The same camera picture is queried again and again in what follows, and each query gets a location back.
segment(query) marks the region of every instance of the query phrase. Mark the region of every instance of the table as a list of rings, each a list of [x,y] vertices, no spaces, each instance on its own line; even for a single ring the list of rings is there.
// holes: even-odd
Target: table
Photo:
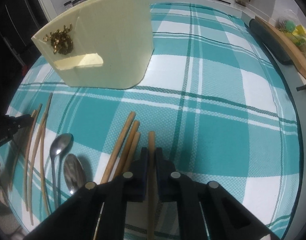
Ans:
[[[141,147],[156,132],[156,146],[176,169],[193,180],[218,181],[282,237],[299,187],[301,131],[288,87],[276,66],[241,19],[186,3],[151,5],[154,46],[144,79],[127,90],[71,88],[40,57],[19,86],[8,109],[18,116],[53,92],[44,145],[48,198],[54,210],[48,156],[53,139],[74,135],[71,153],[88,180],[101,181],[115,140],[130,111],[141,122]],[[38,130],[35,128],[33,143]],[[6,187],[14,148],[0,148]],[[60,201],[69,198],[63,159],[56,160]],[[30,223],[23,196],[24,157],[16,166],[11,209],[29,232],[46,218],[40,192],[39,154],[33,173]],[[175,203],[158,203],[155,236],[179,239]],[[125,239],[146,239],[146,205],[128,205]]]

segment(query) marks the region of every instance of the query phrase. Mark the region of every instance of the tablecloth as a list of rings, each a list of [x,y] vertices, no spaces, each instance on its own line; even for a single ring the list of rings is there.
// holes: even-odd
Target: tablecloth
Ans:
[[[193,180],[218,181],[279,237],[285,232],[299,186],[300,147],[296,111],[274,65],[244,22],[197,4],[151,5],[155,50],[143,80],[127,90],[68,87],[43,57],[20,84],[8,109],[31,113],[49,96],[44,169],[54,211],[48,156],[53,139],[72,133],[71,153],[81,161],[88,180],[101,181],[115,140],[130,111],[140,121],[140,142],[156,132],[156,146],[176,169]],[[32,140],[42,114],[40,114]],[[2,182],[7,185],[14,148],[0,148]],[[56,159],[58,191],[69,191],[63,162]],[[10,206],[26,231],[46,218],[40,192],[39,154],[33,173],[34,225],[25,209],[21,155]],[[146,206],[128,212],[125,239],[146,238]],[[156,239],[179,239],[175,203],[158,203]]]

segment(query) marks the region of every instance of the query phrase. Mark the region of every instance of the spoon handle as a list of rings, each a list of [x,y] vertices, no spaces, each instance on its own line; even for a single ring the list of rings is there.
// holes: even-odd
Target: spoon handle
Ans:
[[[56,177],[55,177],[55,160],[51,160],[52,163],[52,181],[53,181],[53,194],[55,209],[58,208],[57,192],[56,192]]]

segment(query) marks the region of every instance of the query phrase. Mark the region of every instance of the silver rivet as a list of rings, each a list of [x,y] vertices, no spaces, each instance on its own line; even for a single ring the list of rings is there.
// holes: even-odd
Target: silver rivet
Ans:
[[[211,188],[217,188],[219,186],[219,184],[216,181],[212,180],[212,181],[209,182],[209,186]]]
[[[87,183],[85,184],[85,187],[86,187],[87,189],[92,189],[92,188],[94,188],[95,186],[96,186],[96,183],[95,183],[95,182],[92,182],[92,181],[87,182]]]
[[[131,177],[133,177],[133,173],[131,173],[130,171],[124,172],[123,177],[126,179],[130,179]]]
[[[181,174],[177,171],[174,171],[174,172],[171,173],[171,177],[173,179],[178,179],[180,176],[181,176]]]

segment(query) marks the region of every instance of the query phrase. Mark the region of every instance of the checkered tablecloth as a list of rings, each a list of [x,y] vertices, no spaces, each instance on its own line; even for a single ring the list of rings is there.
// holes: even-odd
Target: checkered tablecloth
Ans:
[[[54,210],[48,156],[53,139],[72,133],[71,153],[88,180],[97,183],[130,111],[141,125],[141,147],[156,132],[156,146],[193,180],[218,181],[279,237],[285,232],[299,186],[300,143],[294,107],[282,78],[241,19],[195,4],[152,4],[154,46],[144,79],[127,90],[71,88],[40,57],[25,76],[8,110],[31,113],[50,92],[44,164]],[[14,158],[0,148],[6,186]],[[56,160],[61,202],[69,198],[63,162]],[[17,163],[10,206],[24,229],[46,218],[40,192],[39,154],[33,174],[31,226],[23,197],[24,158]],[[126,239],[146,238],[146,206],[130,207]],[[158,204],[156,239],[179,239],[175,203]]]

